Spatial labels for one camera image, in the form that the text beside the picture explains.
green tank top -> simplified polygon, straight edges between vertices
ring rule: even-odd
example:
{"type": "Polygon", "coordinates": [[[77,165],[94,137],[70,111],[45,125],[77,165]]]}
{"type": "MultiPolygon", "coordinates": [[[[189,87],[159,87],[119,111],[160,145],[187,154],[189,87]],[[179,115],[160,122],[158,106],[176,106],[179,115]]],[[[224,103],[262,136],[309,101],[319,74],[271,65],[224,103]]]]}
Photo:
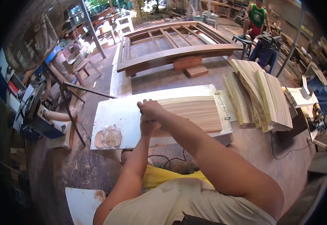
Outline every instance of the green tank top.
{"type": "Polygon", "coordinates": [[[258,9],[256,7],[256,4],[252,4],[252,8],[250,11],[250,20],[256,27],[261,28],[263,22],[265,21],[265,9],[263,7],[261,9],[258,9]]]}

white workbench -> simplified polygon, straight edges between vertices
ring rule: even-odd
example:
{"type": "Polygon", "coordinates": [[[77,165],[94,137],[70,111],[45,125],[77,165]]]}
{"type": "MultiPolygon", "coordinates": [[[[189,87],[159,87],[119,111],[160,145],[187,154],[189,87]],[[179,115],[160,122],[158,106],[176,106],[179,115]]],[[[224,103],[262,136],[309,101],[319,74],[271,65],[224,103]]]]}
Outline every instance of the white workbench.
{"type": "MultiPolygon", "coordinates": [[[[215,93],[217,93],[217,90],[215,86],[211,84],[174,88],[155,92],[153,91],[131,95],[124,98],[100,101],[97,106],[95,122],[92,129],[91,150],[104,149],[95,146],[95,136],[102,130],[103,126],[110,126],[113,124],[116,124],[116,126],[121,129],[122,133],[121,145],[116,149],[133,149],[141,137],[141,113],[137,107],[137,102],[142,102],[143,99],[161,100],[177,97],[213,96],[215,98],[218,114],[220,116],[222,131],[208,135],[211,137],[216,137],[230,134],[232,133],[230,121],[227,119],[228,116],[219,95],[215,95],[215,93]]],[[[168,145],[174,143],[176,143],[176,141],[172,137],[152,137],[150,146],[168,145]]]]}

red shorts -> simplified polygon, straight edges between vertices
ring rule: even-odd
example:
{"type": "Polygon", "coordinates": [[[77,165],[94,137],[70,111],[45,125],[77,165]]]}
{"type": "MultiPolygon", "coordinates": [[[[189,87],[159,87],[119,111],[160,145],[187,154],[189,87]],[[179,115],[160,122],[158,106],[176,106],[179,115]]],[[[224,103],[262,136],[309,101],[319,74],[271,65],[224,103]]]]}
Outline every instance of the red shorts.
{"type": "Polygon", "coordinates": [[[250,33],[250,36],[252,39],[254,39],[257,35],[261,34],[261,27],[256,27],[252,21],[250,21],[250,26],[248,27],[248,29],[251,29],[252,31],[250,33]]]}

man in green tank top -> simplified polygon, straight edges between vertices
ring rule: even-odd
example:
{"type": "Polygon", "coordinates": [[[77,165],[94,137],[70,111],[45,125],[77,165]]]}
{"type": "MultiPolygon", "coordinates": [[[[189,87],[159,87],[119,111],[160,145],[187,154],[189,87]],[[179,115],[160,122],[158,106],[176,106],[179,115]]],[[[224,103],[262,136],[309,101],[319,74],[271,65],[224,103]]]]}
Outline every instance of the man in green tank top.
{"type": "MultiPolygon", "coordinates": [[[[262,7],[263,0],[256,0],[256,4],[249,4],[245,12],[245,21],[243,23],[243,34],[239,36],[241,39],[246,39],[246,32],[250,32],[251,40],[261,34],[263,23],[266,19],[266,24],[269,25],[269,18],[266,10],[262,7]]],[[[267,26],[268,32],[271,32],[270,26],[267,26]]]]}

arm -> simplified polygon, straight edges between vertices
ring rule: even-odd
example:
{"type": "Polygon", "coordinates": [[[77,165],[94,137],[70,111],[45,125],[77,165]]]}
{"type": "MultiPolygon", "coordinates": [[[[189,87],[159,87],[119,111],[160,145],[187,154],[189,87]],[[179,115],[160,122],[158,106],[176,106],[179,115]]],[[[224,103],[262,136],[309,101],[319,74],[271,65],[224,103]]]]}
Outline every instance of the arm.
{"type": "Polygon", "coordinates": [[[142,178],[147,168],[148,146],[154,126],[154,123],[141,122],[141,139],[123,166],[111,193],[97,208],[94,215],[94,225],[102,225],[117,204],[141,195],[142,178]]]}
{"type": "Polygon", "coordinates": [[[269,23],[269,13],[267,12],[267,10],[265,10],[265,18],[268,32],[271,33],[271,24],[269,23]]]}
{"type": "Polygon", "coordinates": [[[247,6],[246,11],[245,11],[245,19],[248,19],[248,18],[249,18],[249,16],[250,16],[250,12],[251,12],[251,8],[252,8],[252,4],[249,4],[249,5],[247,6]]]}
{"type": "Polygon", "coordinates": [[[138,103],[138,106],[143,119],[155,119],[195,158],[218,192],[241,196],[279,219],[284,197],[274,179],[208,136],[196,124],[164,110],[157,101],[138,103]]]}

